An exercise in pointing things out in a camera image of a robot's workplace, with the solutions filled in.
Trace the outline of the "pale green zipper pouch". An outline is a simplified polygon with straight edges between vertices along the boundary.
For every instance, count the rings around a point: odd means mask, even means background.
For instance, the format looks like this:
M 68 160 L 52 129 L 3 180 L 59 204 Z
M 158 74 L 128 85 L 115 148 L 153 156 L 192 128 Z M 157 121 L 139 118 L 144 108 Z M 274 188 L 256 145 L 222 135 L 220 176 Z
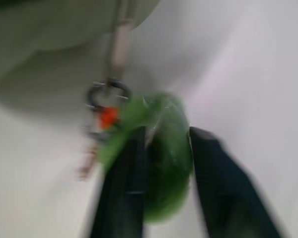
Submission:
M 115 29 L 121 10 L 142 24 L 160 0 L 0 0 L 0 83 L 38 52 L 64 50 Z

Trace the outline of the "green plush keychain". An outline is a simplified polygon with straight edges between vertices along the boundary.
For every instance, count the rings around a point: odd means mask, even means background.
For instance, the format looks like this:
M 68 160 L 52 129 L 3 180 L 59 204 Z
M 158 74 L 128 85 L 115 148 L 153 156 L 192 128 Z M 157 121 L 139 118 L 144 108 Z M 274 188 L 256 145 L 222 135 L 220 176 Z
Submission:
M 100 131 L 89 133 L 95 143 L 82 175 L 86 177 L 96 161 L 108 172 L 132 132 L 144 127 L 149 159 L 144 220 L 156 223 L 176 214 L 187 197 L 193 171 L 189 123 L 180 99 L 169 92 L 132 96 L 123 82 L 111 79 L 94 83 L 86 102 Z

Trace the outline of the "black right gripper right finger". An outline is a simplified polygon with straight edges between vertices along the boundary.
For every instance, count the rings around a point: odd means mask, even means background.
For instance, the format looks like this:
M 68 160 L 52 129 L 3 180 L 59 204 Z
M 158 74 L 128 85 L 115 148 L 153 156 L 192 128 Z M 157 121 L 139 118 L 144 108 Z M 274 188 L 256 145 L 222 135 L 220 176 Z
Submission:
M 197 127 L 189 135 L 209 238 L 282 238 L 249 176 L 220 141 Z

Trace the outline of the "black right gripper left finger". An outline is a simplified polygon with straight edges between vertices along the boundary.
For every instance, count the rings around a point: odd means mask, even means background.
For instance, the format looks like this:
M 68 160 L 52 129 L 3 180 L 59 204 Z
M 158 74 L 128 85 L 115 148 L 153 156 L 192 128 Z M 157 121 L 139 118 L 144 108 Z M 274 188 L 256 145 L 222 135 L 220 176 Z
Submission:
M 90 238 L 144 238 L 145 136 L 144 127 L 134 130 L 106 174 Z

